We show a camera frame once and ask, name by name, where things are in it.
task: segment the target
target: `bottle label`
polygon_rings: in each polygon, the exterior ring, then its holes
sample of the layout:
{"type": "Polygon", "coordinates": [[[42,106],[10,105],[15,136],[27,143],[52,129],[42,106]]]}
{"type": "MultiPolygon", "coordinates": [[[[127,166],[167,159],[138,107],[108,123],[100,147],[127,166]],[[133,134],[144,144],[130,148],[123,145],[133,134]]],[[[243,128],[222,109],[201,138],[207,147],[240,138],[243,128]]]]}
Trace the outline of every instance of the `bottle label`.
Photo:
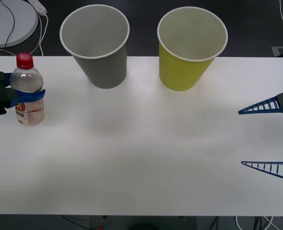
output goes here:
{"type": "Polygon", "coordinates": [[[16,105],[18,122],[25,125],[39,124],[45,118],[44,100],[36,102],[20,103],[16,105]]]}

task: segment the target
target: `yellow paper cup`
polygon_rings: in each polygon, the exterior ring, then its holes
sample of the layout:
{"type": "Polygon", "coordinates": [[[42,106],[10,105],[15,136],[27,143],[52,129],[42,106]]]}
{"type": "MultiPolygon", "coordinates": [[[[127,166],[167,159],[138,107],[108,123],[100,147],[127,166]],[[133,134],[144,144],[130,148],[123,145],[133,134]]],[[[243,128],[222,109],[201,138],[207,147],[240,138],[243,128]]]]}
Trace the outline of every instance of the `yellow paper cup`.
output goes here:
{"type": "Polygon", "coordinates": [[[198,7],[168,12],[158,24],[159,77],[172,90],[190,89],[227,44],[220,18],[198,7]]]}

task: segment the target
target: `power strip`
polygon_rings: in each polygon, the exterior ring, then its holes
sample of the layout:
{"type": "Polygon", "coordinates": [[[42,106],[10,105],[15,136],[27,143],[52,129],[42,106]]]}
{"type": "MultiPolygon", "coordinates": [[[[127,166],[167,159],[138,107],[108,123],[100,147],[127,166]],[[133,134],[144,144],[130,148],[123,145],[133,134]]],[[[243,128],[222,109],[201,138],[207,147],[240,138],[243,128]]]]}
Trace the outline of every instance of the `power strip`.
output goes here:
{"type": "Polygon", "coordinates": [[[38,0],[27,0],[34,8],[38,11],[38,13],[43,16],[47,13],[45,7],[38,0]]]}

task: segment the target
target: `gray paper cup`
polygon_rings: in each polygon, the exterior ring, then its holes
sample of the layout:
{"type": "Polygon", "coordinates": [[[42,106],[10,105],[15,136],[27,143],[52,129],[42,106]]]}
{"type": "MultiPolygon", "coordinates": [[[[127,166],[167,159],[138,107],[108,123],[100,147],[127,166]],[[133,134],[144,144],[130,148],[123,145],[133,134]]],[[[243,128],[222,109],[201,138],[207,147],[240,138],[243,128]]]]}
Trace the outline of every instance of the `gray paper cup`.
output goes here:
{"type": "Polygon", "coordinates": [[[89,5],[69,14],[60,27],[60,41],[89,80],[103,89],[126,76],[126,42],[130,26],[114,7],[89,5]]]}

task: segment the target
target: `paper cup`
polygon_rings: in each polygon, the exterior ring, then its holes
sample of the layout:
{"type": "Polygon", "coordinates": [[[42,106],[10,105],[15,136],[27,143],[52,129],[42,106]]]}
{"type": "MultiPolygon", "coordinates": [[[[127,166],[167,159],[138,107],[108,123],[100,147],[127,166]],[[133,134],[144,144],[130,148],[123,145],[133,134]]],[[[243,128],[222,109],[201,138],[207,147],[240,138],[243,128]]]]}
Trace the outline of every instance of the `paper cup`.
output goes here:
{"type": "Polygon", "coordinates": [[[126,76],[127,18],[114,7],[89,5],[72,12],[60,27],[60,41],[89,80],[103,89],[126,76]]]}
{"type": "Polygon", "coordinates": [[[213,13],[198,7],[168,12],[157,28],[159,77],[172,90],[190,89],[227,44],[227,30],[213,13]]]}

